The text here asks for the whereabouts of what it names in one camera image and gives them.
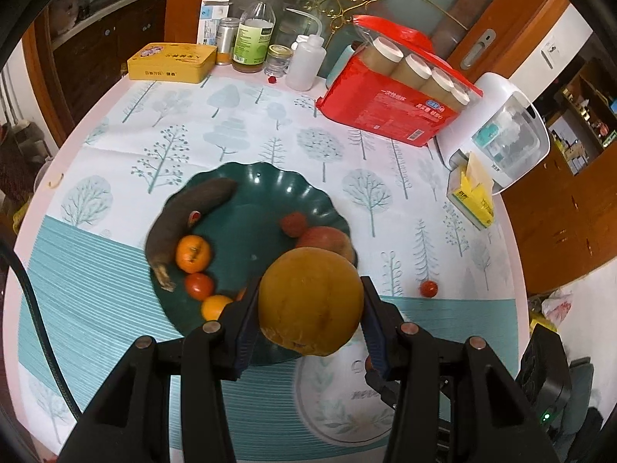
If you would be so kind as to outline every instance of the silver can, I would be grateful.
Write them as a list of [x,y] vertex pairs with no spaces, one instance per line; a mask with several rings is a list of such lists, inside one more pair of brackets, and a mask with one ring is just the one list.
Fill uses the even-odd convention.
[[217,27],[217,64],[231,64],[233,47],[236,44],[236,35],[240,19],[225,17],[218,21]]

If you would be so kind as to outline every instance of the table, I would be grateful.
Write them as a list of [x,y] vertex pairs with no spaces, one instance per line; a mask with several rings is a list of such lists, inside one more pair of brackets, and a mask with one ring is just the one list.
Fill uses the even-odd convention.
[[[314,109],[312,99],[324,89],[319,83],[301,95],[228,66],[196,86],[123,78],[79,123],[37,190],[15,250],[81,408],[137,336],[179,336],[153,295],[143,242],[170,194],[227,161],[299,171],[348,220],[359,272],[385,300],[439,337],[482,334],[516,373],[528,339],[526,293],[501,199],[498,224],[474,230],[445,198],[448,173],[433,142],[414,148],[333,123]],[[350,184],[358,178],[381,183],[388,196],[380,207],[366,206]],[[84,190],[98,193],[88,213],[75,209]],[[439,281],[433,300],[418,294],[426,275]],[[55,391],[13,276],[4,312],[16,415],[58,451],[74,420]],[[224,385],[237,458],[379,459],[392,411],[363,382],[365,356],[357,333],[331,357],[250,368],[240,382]],[[178,391],[172,382],[174,461],[181,458]]]

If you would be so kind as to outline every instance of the round bolt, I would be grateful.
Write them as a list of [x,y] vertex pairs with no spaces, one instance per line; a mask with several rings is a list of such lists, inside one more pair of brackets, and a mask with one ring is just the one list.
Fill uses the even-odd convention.
[[141,336],[135,341],[135,346],[137,346],[140,350],[144,350],[150,345],[152,345],[152,338],[150,336]]
[[402,330],[405,334],[413,336],[419,332],[420,327],[413,322],[405,322],[400,325],[400,330]]
[[209,320],[201,328],[205,333],[212,334],[221,328],[221,324],[217,320]]
[[482,350],[486,346],[486,341],[480,336],[472,336],[471,338],[469,338],[469,344],[473,346],[473,348],[475,348],[476,350]]

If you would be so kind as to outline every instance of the fruit bowl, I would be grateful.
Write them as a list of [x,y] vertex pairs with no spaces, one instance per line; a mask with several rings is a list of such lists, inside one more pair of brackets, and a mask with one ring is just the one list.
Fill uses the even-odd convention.
[[[212,262],[206,274],[214,279],[217,294],[234,299],[251,278],[263,275],[283,252],[294,248],[296,239],[286,236],[279,226],[280,219],[293,211],[303,213],[309,226],[331,226],[350,235],[347,221],[337,213],[328,195],[297,172],[266,163],[229,162],[195,174],[180,191],[214,177],[230,177],[238,183],[238,189],[229,202],[203,217],[191,234],[202,236],[211,245]],[[186,336],[204,323],[201,303],[184,290],[184,272],[172,265],[169,274],[176,283],[174,292],[161,289],[151,270],[150,279],[165,315]],[[251,364],[269,365],[299,356],[260,335]]]

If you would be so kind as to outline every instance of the bottle label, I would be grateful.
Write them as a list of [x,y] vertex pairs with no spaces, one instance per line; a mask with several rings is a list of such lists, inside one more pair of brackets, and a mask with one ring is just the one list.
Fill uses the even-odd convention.
[[261,64],[266,58],[271,36],[271,27],[240,24],[233,49],[233,60],[240,64]]

